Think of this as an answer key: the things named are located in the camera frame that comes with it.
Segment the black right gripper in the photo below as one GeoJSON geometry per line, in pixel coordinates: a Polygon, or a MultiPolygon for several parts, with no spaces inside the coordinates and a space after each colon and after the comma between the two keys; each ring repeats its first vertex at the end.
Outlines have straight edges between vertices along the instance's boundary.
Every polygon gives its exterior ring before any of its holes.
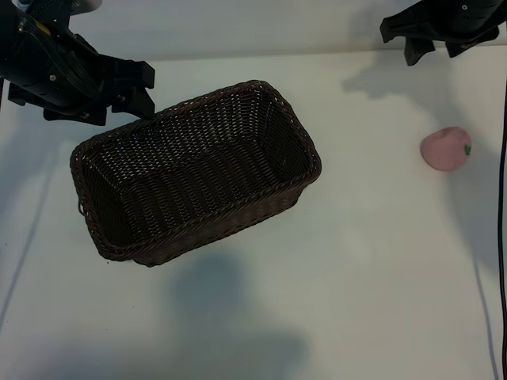
{"type": "Polygon", "coordinates": [[[431,40],[496,39],[499,28],[496,20],[490,19],[499,9],[499,1],[419,1],[384,18],[379,30],[385,44],[397,36],[406,37],[406,64],[414,66],[424,55],[435,51],[431,40]]]}

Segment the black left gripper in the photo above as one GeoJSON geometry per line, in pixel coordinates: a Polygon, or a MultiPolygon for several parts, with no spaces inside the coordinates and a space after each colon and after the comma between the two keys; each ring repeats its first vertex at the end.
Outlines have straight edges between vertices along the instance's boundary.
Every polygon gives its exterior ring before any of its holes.
{"type": "Polygon", "coordinates": [[[154,68],[101,55],[71,32],[70,18],[87,12],[1,11],[1,78],[11,83],[9,99],[60,115],[88,115],[112,105],[112,113],[154,119],[155,104],[145,89],[154,88],[154,68]],[[123,87],[131,89],[119,95],[123,87]]]}

